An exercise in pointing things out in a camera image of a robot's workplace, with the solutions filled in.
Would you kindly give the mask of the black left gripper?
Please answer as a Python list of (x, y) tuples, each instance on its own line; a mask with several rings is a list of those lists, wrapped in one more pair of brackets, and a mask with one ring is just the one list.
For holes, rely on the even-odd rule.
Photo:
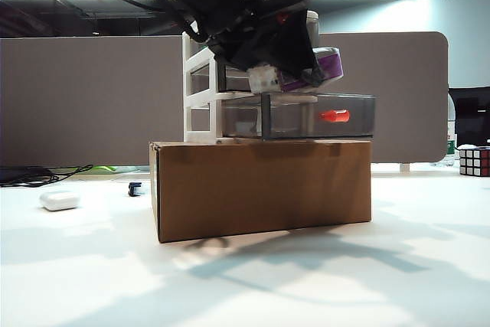
[(308, 85), (325, 73), (313, 51), (306, 0), (180, 0), (218, 59), (241, 70), (271, 64)]

